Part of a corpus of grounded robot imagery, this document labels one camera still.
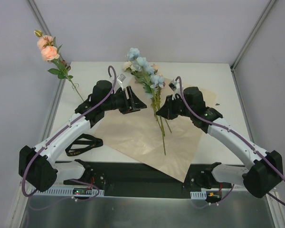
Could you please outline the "black ribbon gold lettering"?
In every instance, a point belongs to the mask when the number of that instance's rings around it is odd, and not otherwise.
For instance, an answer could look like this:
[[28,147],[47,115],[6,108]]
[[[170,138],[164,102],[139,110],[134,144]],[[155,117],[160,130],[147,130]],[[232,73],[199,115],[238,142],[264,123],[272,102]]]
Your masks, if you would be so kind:
[[102,139],[89,134],[81,134],[65,149],[65,152],[68,157],[74,157],[103,145]]

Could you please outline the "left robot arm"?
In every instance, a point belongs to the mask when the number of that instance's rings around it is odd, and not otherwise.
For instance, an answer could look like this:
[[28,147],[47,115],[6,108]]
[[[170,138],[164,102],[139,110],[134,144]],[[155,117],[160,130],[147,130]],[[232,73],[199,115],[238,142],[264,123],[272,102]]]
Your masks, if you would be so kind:
[[91,179],[89,164],[80,159],[57,163],[60,154],[98,123],[106,111],[119,110],[122,114],[129,114],[146,107],[130,86],[115,92],[111,82],[98,81],[88,98],[53,136],[33,148],[24,146],[20,150],[19,175],[40,192],[48,190],[56,182],[66,180],[87,184]]

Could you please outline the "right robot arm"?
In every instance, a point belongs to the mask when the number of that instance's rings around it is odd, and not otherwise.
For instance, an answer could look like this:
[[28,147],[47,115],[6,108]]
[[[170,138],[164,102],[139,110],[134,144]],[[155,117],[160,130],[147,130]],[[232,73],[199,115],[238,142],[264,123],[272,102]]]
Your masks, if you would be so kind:
[[221,182],[244,186],[254,197],[262,198],[282,181],[282,156],[247,141],[231,128],[223,115],[206,106],[198,87],[187,87],[183,92],[179,86],[170,83],[173,94],[166,97],[157,115],[167,120],[178,116],[188,117],[193,125],[209,134],[243,163],[243,167],[215,162],[208,166],[194,180],[201,188],[211,189]]

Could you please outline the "artificial flower bunch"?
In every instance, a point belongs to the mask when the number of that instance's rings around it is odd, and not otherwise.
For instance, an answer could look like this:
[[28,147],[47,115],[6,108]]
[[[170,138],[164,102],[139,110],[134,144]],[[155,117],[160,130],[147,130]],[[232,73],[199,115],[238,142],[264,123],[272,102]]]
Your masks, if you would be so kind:
[[136,61],[126,61],[123,63],[122,69],[124,72],[129,72],[134,76],[135,83],[143,86],[144,92],[151,100],[151,107],[153,115],[159,128],[161,130],[162,140],[164,142],[165,129],[163,118],[156,115],[156,112],[161,107],[161,93],[165,87],[165,79],[161,73],[158,72],[158,67],[153,64],[147,64],[145,67],[136,64]]

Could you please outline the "orange wrapping paper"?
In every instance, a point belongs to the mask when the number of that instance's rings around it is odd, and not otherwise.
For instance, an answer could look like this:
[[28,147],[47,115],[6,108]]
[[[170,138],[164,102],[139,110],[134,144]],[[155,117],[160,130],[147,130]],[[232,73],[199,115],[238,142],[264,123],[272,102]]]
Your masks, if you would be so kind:
[[151,100],[142,86],[133,84],[132,89],[148,107],[131,114],[121,114],[118,110],[106,112],[91,132],[104,145],[183,182],[203,131],[189,118],[179,116],[164,123],[163,137]]

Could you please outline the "blue flower stem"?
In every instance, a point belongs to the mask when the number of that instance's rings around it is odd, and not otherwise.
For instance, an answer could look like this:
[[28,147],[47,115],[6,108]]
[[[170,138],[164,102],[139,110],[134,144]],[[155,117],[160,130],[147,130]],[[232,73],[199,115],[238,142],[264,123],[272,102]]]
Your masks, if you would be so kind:
[[163,152],[166,154],[164,120],[156,114],[161,107],[161,93],[165,87],[164,77],[158,74],[156,65],[151,65],[140,55],[138,48],[130,48],[126,58],[123,71],[134,76],[135,82],[143,86],[145,94],[151,100],[153,115],[161,131]]

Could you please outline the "peach rose stem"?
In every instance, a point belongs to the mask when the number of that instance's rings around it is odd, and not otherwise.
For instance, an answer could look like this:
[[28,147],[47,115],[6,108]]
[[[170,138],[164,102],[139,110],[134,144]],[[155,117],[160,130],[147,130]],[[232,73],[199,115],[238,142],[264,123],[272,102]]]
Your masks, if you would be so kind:
[[[48,72],[57,76],[60,80],[67,80],[72,85],[73,76],[69,74],[71,66],[62,58],[60,49],[62,45],[58,46],[56,43],[56,37],[51,35],[43,35],[41,30],[34,30],[35,36],[38,38],[37,46],[40,50],[43,61],[54,64],[55,67],[50,68]],[[75,91],[81,101],[83,97],[79,91]]]

